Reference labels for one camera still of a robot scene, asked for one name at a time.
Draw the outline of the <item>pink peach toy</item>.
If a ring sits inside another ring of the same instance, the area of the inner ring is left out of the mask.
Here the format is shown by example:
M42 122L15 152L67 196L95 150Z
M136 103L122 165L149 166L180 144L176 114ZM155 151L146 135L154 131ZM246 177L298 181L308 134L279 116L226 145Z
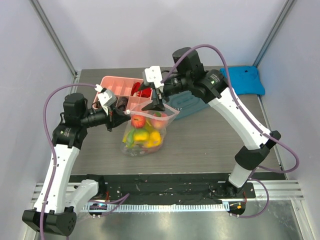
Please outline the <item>pink peach toy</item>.
M150 122L151 122L151 125L155 128L155 129L163 129L165 128L167 125L168 125L168 121L167 120L164 120L165 117L167 117L168 115L164 112L155 112L153 114L154 117L158 117L160 118L160 120L158 119L154 119L154 118L151 118L150 119Z

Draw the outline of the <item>red strawberry toy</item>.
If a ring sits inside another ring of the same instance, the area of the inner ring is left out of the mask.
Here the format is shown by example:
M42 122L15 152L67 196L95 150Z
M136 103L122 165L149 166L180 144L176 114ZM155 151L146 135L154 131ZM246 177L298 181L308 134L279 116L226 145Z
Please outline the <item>red strawberry toy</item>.
M134 114L131 116L131 125L136 128L140 129L146 125L146 118L142 115Z

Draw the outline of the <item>green cucumber toy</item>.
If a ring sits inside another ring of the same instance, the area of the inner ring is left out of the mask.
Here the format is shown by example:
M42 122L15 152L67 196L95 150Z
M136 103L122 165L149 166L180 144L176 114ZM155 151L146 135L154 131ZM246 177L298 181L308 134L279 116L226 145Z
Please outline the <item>green cucumber toy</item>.
M132 148L135 144L134 133L136 129L132 128L129 130L123 137L122 142L125 144L127 148Z

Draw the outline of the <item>clear pink zip top bag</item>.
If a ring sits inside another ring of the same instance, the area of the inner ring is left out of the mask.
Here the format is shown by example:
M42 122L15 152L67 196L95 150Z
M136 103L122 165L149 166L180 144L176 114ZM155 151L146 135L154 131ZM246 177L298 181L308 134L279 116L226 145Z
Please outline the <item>clear pink zip top bag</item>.
M163 145L167 127L180 113L165 104L164 111L143 110L148 100L125 111L130 116L122 138L122 152L130 156L143 156L158 151Z

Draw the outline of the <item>yellow bell pepper toy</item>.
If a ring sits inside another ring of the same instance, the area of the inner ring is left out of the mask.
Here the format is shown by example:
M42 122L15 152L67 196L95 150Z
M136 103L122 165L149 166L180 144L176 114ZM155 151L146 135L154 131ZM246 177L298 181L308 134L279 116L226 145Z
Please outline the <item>yellow bell pepper toy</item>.
M146 148L154 148L162 144L162 137L159 131L154 130L149 134L149 139L145 143Z

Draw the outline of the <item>green lime toy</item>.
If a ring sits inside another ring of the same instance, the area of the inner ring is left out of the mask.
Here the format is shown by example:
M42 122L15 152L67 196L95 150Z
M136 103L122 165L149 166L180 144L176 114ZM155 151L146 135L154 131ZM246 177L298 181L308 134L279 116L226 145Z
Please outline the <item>green lime toy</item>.
M135 143L146 142L150 138L150 133L148 130L146 130L144 128L136 128L133 137L134 137Z

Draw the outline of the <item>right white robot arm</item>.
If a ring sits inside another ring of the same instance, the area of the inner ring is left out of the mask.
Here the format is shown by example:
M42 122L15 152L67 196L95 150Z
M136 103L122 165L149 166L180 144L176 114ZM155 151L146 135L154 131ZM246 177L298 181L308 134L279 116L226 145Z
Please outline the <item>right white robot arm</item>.
M152 102L143 111L164 111L163 101L185 91L215 109L236 131L244 146L235 155L236 164L226 182L217 189L219 197L238 197L250 175L281 138L278 131L264 127L237 97L228 79L217 69L205 70L198 52L190 47L172 54L174 67L163 79L159 66L145 68L141 90L151 88Z

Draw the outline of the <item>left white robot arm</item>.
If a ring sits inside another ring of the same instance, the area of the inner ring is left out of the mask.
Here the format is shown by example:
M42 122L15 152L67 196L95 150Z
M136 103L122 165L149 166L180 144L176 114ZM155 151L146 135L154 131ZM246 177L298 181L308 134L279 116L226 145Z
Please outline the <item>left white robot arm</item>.
M105 125L108 131L130 120L130 116L116 107L117 97L111 90L97 94L99 109L88 108L81 93L65 97L61 121L49 142L53 145L49 168L40 195L33 209L25 210L22 221L42 234L69 237L77 215L90 200L106 196L103 176L88 174L71 195L67 186L73 165L80 153L87 129Z

